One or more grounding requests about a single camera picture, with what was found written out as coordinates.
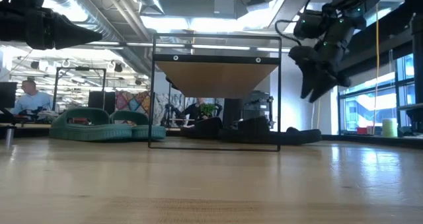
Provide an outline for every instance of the person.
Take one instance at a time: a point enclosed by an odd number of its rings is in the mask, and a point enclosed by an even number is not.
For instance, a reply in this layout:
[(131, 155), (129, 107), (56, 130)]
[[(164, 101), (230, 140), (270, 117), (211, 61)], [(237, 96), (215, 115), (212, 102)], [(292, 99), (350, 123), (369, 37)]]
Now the person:
[(48, 93), (40, 92), (36, 88), (36, 83), (32, 80), (22, 82), (22, 90), (25, 92), (11, 110), (14, 115), (19, 114), (23, 110), (52, 110), (53, 101)]
[(189, 119), (193, 121), (188, 122), (188, 126), (194, 125), (197, 121), (208, 119), (207, 116), (201, 115), (200, 106), (206, 103), (204, 98), (197, 98), (197, 102), (185, 108), (183, 114), (190, 115)]

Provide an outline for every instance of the building outside window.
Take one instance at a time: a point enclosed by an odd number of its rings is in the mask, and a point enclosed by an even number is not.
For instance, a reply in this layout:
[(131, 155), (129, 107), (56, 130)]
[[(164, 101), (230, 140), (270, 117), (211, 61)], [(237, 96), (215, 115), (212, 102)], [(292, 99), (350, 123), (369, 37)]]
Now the building outside window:
[(397, 118), (400, 126), (411, 125), (405, 112), (397, 112), (397, 105), (416, 103), (413, 55), (399, 58), (395, 63), (398, 82), (395, 82), (395, 72), (380, 76), (376, 99), (376, 79), (346, 89), (340, 94), (341, 130), (355, 132), (357, 128), (372, 126), (374, 118), (376, 126), (382, 126), (385, 118)]

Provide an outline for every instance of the computer monitor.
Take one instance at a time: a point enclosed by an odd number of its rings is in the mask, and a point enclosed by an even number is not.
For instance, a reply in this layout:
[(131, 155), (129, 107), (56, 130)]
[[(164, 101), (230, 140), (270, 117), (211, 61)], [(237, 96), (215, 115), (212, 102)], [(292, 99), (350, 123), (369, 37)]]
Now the computer monitor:
[(0, 107), (14, 108), (16, 100), (16, 82), (0, 82)]

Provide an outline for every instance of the wooden table surface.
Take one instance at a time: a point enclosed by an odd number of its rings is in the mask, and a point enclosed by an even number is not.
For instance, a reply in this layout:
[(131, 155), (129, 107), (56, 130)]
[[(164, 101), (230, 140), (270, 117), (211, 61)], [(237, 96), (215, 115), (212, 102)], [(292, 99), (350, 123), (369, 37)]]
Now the wooden table surface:
[[(217, 145), (177, 137), (165, 143)], [(0, 219), (420, 224), (423, 151), (329, 142), (280, 153), (175, 151), (15, 139), (0, 148)]]

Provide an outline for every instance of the red object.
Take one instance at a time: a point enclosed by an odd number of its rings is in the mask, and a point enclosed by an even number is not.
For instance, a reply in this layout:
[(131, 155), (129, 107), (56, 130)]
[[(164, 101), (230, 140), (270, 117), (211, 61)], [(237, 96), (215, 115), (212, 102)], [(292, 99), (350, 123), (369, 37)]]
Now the red object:
[(357, 135), (367, 135), (367, 128), (357, 128)]

